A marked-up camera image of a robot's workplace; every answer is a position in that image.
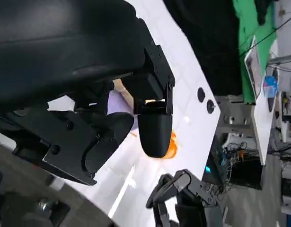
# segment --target floor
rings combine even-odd
[[[59,199],[71,207],[61,227],[111,227],[113,222],[100,209],[71,187],[64,185],[57,192],[46,186],[49,173],[25,162],[0,146],[0,171],[3,181],[0,192],[16,191],[25,196]]]
[[[233,227],[276,227],[281,222],[281,164],[268,156],[262,191],[236,187],[224,198],[226,223]]]
[[[49,176],[47,172],[16,158],[2,146],[0,146],[0,171],[4,174],[0,191],[17,191],[26,196],[58,198],[70,205],[71,211],[62,227],[108,227],[112,224],[105,213],[68,185],[64,185],[59,192],[47,187],[45,185],[45,180]],[[222,204],[229,209],[226,223],[233,227],[275,227],[277,222],[282,223],[280,179],[280,161],[275,157],[268,157],[262,191],[235,187],[222,198]]]

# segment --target white desk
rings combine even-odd
[[[273,43],[271,47],[272,53],[278,53],[278,43],[277,40]],[[273,109],[269,112],[267,98],[264,97],[263,88],[261,88],[261,92],[256,100],[256,105],[252,107],[251,118],[253,121],[255,137],[257,142],[257,148],[259,150],[261,164],[265,165],[266,156],[267,156],[267,147],[269,143],[270,130],[273,122],[274,115],[274,107],[275,107],[274,99]]]
[[[88,187],[67,181],[122,227],[154,226],[151,210],[145,203],[160,175],[188,168],[202,179],[215,134],[220,110],[208,114],[206,103],[215,99],[193,50],[180,28],[169,15],[162,0],[129,0],[137,16],[146,22],[156,44],[160,44],[176,78],[173,128],[178,152],[173,159],[148,158],[139,138],[129,135],[120,148],[97,172],[97,185]],[[197,99],[202,87],[206,97]],[[174,206],[170,206],[173,216]]]

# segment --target robotic hand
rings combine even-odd
[[[169,219],[165,201],[177,198],[176,213],[180,225]],[[216,199],[202,189],[199,181],[188,170],[175,176],[162,175],[154,188],[146,208],[153,209],[157,227],[222,227],[222,214]]]
[[[94,185],[133,125],[128,113],[107,115],[114,79],[134,98],[145,153],[165,156],[175,78],[133,6],[0,0],[0,133],[16,142],[14,155]],[[63,95],[74,112],[48,111],[47,102]]]

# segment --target black hole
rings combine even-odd
[[[53,146],[52,154],[57,155],[60,152],[60,147],[58,145]]]
[[[213,103],[212,100],[208,100],[208,101],[207,101],[206,108],[207,108],[207,112],[208,112],[209,114],[211,114],[211,113],[214,111],[214,109],[215,109],[215,105],[214,105],[214,103]]]
[[[66,122],[66,130],[72,130],[74,128],[74,123],[71,121]]]
[[[202,103],[205,99],[205,92],[202,87],[198,89],[198,99],[200,103]]]

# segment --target wire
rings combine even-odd
[[[258,46],[261,42],[263,42],[264,40],[266,40],[268,37],[270,37],[272,34],[274,34],[276,31],[278,31],[281,27],[283,27],[285,24],[287,24],[289,21],[291,21],[291,17],[286,20],[283,24],[281,24],[279,27],[277,27],[275,30],[273,30],[270,34],[268,34],[265,38],[261,39],[259,42],[257,42],[255,45],[251,46],[247,51],[242,52],[239,55],[239,58],[241,56],[243,56],[244,54],[246,54],[247,52],[249,52],[251,49],[255,48],[256,46]]]
[[[291,69],[285,68],[285,67],[279,67],[279,66],[273,67],[273,66],[270,66],[270,65],[268,65],[267,67],[273,68],[273,69],[277,69],[277,70],[280,70],[280,71],[284,71],[284,72],[291,72]]]
[[[290,63],[291,61],[284,61],[284,62],[280,62],[280,64],[286,64],[286,63]]]

